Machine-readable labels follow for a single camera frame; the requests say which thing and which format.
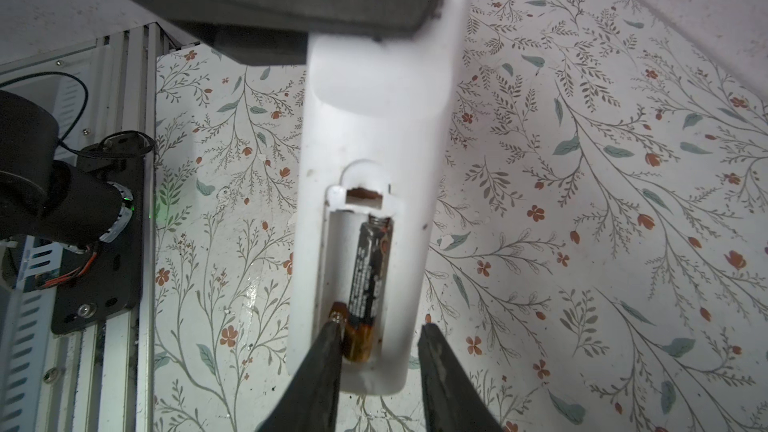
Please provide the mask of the black AAA battery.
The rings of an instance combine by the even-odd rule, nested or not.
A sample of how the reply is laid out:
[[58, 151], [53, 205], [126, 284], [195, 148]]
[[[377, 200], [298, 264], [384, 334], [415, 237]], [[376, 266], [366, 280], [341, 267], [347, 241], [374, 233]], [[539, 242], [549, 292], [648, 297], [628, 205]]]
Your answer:
[[365, 363], [372, 353], [391, 235], [391, 218], [370, 215], [360, 226], [342, 347], [351, 363]]

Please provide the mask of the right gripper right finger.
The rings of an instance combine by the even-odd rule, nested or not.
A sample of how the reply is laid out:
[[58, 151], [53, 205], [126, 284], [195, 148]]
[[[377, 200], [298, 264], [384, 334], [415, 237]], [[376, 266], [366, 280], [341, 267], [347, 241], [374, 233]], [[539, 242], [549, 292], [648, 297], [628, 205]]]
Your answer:
[[427, 431], [503, 430], [437, 325], [422, 326], [418, 358]]

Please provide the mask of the white remote control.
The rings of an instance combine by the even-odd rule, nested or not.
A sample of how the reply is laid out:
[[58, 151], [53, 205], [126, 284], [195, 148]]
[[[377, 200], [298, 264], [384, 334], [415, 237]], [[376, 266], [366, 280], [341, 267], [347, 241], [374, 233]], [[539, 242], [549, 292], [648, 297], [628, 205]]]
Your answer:
[[387, 220], [388, 263], [370, 291], [370, 356], [346, 361], [341, 388], [405, 385], [470, 0], [442, 0], [414, 36], [309, 38], [297, 172], [287, 366], [296, 372], [335, 303], [362, 293], [361, 228]]

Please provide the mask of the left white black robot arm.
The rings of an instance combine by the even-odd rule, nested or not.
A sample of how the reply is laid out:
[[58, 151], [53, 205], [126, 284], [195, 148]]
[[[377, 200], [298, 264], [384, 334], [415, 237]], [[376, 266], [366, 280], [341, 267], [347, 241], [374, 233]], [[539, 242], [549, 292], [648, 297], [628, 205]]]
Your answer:
[[[302, 65], [313, 33], [406, 38], [440, 0], [131, 0], [244, 65]], [[54, 118], [1, 95], [1, 234], [69, 245], [101, 240], [119, 223], [118, 190], [55, 159]]]

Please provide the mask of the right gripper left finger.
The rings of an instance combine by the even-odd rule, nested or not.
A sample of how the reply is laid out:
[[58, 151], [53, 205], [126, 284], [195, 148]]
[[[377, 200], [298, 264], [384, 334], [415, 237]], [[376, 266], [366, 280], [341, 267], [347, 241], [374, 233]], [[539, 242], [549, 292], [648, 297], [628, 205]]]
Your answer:
[[342, 370], [342, 326], [327, 322], [289, 386], [258, 431], [336, 429]]

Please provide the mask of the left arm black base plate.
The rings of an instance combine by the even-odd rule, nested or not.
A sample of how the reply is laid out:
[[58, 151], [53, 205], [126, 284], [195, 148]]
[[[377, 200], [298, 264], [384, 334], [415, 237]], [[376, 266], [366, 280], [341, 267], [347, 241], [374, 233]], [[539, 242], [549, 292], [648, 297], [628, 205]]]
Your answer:
[[59, 269], [29, 279], [55, 292], [51, 331], [65, 335], [136, 306], [141, 298], [146, 171], [154, 140], [111, 134], [52, 165], [39, 238], [63, 248]]

